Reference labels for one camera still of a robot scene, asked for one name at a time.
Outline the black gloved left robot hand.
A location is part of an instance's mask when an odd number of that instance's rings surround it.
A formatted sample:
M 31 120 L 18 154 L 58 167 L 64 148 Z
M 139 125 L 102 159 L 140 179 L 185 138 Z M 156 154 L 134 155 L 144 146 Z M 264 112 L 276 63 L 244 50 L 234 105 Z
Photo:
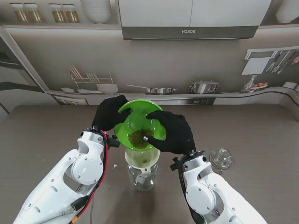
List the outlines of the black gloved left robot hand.
M 92 129 L 109 131 L 117 124 L 123 123 L 131 114 L 131 111 L 126 109 L 123 112 L 118 112 L 118 110 L 126 103 L 128 101 L 124 95 L 105 99 L 97 108 L 91 126 Z

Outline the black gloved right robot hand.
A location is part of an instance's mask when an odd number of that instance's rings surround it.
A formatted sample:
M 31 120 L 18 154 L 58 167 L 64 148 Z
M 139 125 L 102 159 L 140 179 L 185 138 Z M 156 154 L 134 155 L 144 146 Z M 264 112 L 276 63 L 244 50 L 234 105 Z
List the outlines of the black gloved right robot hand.
M 191 128 L 183 115 L 168 111 L 154 111 L 147 119 L 156 119 L 166 130 L 166 138 L 158 140 L 147 136 L 147 142 L 161 152 L 188 155 L 196 150 Z

